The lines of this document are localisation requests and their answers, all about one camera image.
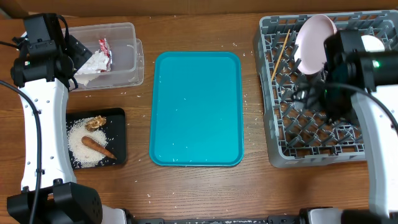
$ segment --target gray dish rack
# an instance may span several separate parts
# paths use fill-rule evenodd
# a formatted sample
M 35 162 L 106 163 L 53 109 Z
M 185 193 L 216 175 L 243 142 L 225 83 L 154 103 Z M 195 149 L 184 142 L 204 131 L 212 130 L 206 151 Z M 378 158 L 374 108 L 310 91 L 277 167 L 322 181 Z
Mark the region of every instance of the gray dish rack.
M 358 29 L 381 39 L 386 50 L 398 50 L 398 11 L 342 12 L 325 14 L 337 29 Z M 365 160 L 361 128 L 346 123 L 327 125 L 325 115 L 296 110 L 290 95 L 295 84 L 308 79 L 297 70 L 295 38 L 314 14 L 266 16 L 254 38 L 256 68 L 264 97 L 264 129 L 270 163 L 275 167 L 324 166 L 335 162 Z M 290 35 L 282 49 L 287 31 Z M 282 59 L 272 82 L 278 56 Z M 323 72 L 311 79 L 325 79 Z

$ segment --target wooden chopstick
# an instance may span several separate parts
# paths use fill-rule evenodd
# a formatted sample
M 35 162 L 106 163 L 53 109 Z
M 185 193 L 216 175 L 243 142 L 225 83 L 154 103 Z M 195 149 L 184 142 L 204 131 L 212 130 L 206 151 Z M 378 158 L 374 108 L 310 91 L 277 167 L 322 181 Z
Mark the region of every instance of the wooden chopstick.
M 290 29 L 289 29 L 289 31 L 287 31 L 286 38 L 285 38 L 285 42 L 284 42 L 284 46 L 282 47 L 282 50 L 280 51 L 278 61 L 276 62 L 276 66 L 275 66 L 275 68 L 274 68 L 274 72 L 272 72 L 271 81 L 274 80 L 275 73 L 276 73 L 276 70 L 277 70 L 278 65 L 279 65 L 279 62 L 280 62 L 280 58 L 282 58 L 282 54 L 285 52 L 285 46 L 286 46 L 287 38 L 289 37 L 289 33 L 290 33 Z

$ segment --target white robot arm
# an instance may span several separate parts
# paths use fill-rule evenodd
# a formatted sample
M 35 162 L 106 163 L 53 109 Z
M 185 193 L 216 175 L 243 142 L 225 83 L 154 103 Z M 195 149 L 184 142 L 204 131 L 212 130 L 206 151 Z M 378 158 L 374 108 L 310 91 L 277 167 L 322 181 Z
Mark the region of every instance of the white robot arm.
M 304 107 L 317 104 L 331 120 L 358 119 L 368 162 L 370 212 L 316 208 L 303 213 L 312 224 L 390 222 L 398 212 L 398 52 L 366 52 L 357 30 L 340 30 L 324 46 L 325 82 L 306 84 L 313 86 L 305 91 L 299 87 L 296 93 L 307 95 L 299 98 Z
M 65 38 L 59 19 L 65 23 Z M 22 193 L 7 198 L 7 211 L 19 223 L 132 223 L 127 210 L 102 205 L 95 189 L 77 184 L 70 164 L 65 121 L 69 79 L 91 52 L 69 35 L 62 16 L 37 14 L 26 17 L 24 25 L 29 40 L 22 38 L 11 68 L 19 89 L 1 82 L 20 94 L 25 119 Z

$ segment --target walnut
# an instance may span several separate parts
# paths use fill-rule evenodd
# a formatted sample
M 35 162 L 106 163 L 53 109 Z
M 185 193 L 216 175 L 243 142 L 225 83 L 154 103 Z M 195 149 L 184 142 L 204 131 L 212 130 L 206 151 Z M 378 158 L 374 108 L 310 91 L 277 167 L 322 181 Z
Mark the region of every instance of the walnut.
M 85 128 L 87 131 L 95 131 L 106 123 L 106 118 L 102 116 L 96 116 L 95 118 L 87 121 Z

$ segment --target rectangular tray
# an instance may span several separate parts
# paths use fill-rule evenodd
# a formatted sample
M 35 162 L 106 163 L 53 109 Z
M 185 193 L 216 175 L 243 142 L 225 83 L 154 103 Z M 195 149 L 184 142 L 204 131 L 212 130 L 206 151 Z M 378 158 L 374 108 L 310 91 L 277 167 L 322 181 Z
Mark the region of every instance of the rectangular tray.
M 166 52 L 155 64 L 149 155 L 161 166 L 235 166 L 244 154 L 241 63 Z
M 67 114 L 67 132 L 72 128 L 75 121 L 83 118 L 91 118 L 95 116 L 106 117 L 106 123 L 99 129 L 105 132 L 108 139 L 113 139 L 108 141 L 106 149 L 111 152 L 117 159 L 111 159 L 109 157 L 104 157 L 102 160 L 93 167 L 101 166 L 112 166 L 125 163 L 127 159 L 127 146 L 126 146 L 126 115 L 122 108 L 110 108 L 95 111 L 82 111 L 77 113 Z M 75 161 L 75 158 L 69 151 L 70 164 L 72 169 L 84 169 L 88 167 L 81 168 L 80 163 Z
M 314 14 L 266 16 L 254 38 L 257 73 L 264 97 L 264 129 L 270 163 L 275 167 L 323 166 L 334 162 L 365 160 L 360 127 L 345 123 L 325 125 L 322 113 L 294 108 L 289 95 L 305 75 L 294 62 L 295 38 Z M 398 50 L 398 12 L 369 11 L 325 14 L 337 29 L 358 29 L 381 39 L 386 50 Z M 287 47 L 272 82 L 271 73 L 290 29 Z M 324 80 L 319 73 L 313 79 Z

